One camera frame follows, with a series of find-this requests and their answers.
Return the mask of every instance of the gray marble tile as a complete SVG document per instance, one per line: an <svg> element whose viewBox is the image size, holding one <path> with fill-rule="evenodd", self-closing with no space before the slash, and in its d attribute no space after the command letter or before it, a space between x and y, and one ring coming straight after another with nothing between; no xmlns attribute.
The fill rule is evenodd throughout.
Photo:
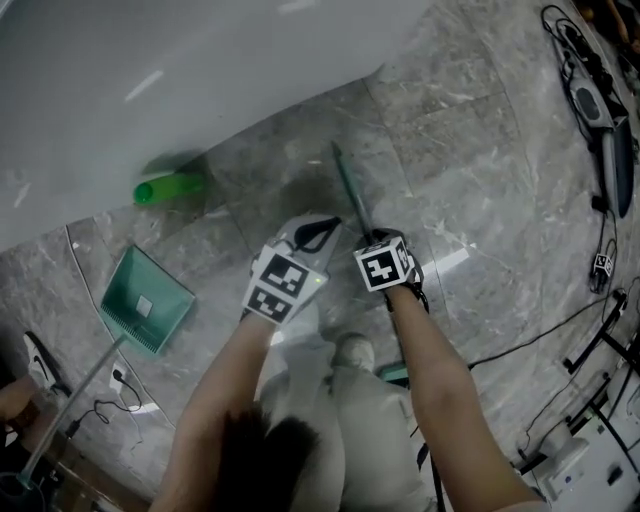
<svg viewBox="0 0 640 512"><path fill-rule="evenodd" d="M289 218L308 212L338 215L355 229L332 140L371 208L390 195L406 195L393 144L362 82L291 107L209 151L212 172L251 250Z"/></svg>
<svg viewBox="0 0 640 512"><path fill-rule="evenodd" d="M506 97L435 112L391 132L429 231L452 341L473 358L535 332L535 198Z"/></svg>
<svg viewBox="0 0 640 512"><path fill-rule="evenodd" d="M238 324L251 254L225 207L151 247L148 254L197 297L161 357L150 359L134 349L123 350L149 392L176 422Z"/></svg>
<svg viewBox="0 0 640 512"><path fill-rule="evenodd" d="M542 2L461 0L460 5L491 52L535 176L539 164L561 153L577 132L540 23Z"/></svg>
<svg viewBox="0 0 640 512"><path fill-rule="evenodd" d="M400 54L366 83L389 125L502 91L482 41L447 0L427 9Z"/></svg>

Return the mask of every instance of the shoe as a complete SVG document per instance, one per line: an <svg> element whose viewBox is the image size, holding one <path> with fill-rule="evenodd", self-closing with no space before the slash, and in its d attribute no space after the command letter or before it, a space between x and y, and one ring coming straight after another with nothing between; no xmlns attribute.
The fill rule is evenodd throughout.
<svg viewBox="0 0 640 512"><path fill-rule="evenodd" d="M364 335L347 333L340 337L337 345L334 358L335 366L373 372L376 362L373 344Z"/></svg>
<svg viewBox="0 0 640 512"><path fill-rule="evenodd" d="M57 364L38 337L31 331L22 336L29 353L29 375L46 391L62 393L69 397L71 390L64 384L57 369Z"/></svg>

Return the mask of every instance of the hair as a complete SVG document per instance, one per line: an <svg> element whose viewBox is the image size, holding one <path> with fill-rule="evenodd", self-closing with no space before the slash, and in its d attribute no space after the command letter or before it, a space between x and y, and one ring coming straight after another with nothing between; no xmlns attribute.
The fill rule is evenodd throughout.
<svg viewBox="0 0 640 512"><path fill-rule="evenodd" d="M292 416L272 427L259 406L236 418L227 415L212 510L288 511L318 439Z"/></svg>

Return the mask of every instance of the green bottle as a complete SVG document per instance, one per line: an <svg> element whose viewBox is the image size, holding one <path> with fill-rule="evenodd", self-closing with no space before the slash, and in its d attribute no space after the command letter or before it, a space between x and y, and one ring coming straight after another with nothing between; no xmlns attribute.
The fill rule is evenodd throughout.
<svg viewBox="0 0 640 512"><path fill-rule="evenodd" d="M140 183L133 191L133 200L136 204L155 204L166 199L194 194L203 189L202 174L177 172Z"/></svg>

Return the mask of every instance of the metal pole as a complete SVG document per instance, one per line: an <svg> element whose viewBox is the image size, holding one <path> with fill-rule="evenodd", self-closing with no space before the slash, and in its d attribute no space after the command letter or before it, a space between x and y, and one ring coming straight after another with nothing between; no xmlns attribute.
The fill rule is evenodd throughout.
<svg viewBox="0 0 640 512"><path fill-rule="evenodd" d="M17 477L18 481L26 489L32 489L33 488L33 484L31 482L31 476L33 474L33 470L35 469L36 464L38 464L38 461L40 460L40 457L42 457L42 454L44 453L44 451L49 446L49 442L53 438L53 435L55 434L55 432L58 429L58 427L60 426L60 423L62 422L62 419L67 415L67 413L69 412L69 409L71 409L71 406L75 403L75 401L78 399L80 394L84 392L84 390L87 388L89 383L93 380L93 378L96 376L96 374L98 373L100 368L102 368L104 366L104 364L107 362L107 360L113 354L116 353L116 351L118 350L120 345L122 345L122 343L124 342L125 339L126 338L124 336L121 336L120 338L118 338L109 347L109 350L107 350L102 355L102 357L98 360L98 362L93 366L93 368L91 368L91 370L89 370L89 373L87 373L87 375L84 378L84 380L80 383L80 385L71 394L69 399L65 402L64 407L62 407L62 409L60 409L58 411L58 414L56 414L56 417L51 422L51 425L49 425L49 428L47 429L45 434L42 436L42 439L40 439L40 442L38 443L37 448L31 454L31 457L29 457L29 460L27 461L27 464L25 465L25 467L22 469L22 471L20 472L20 474Z"/></svg>

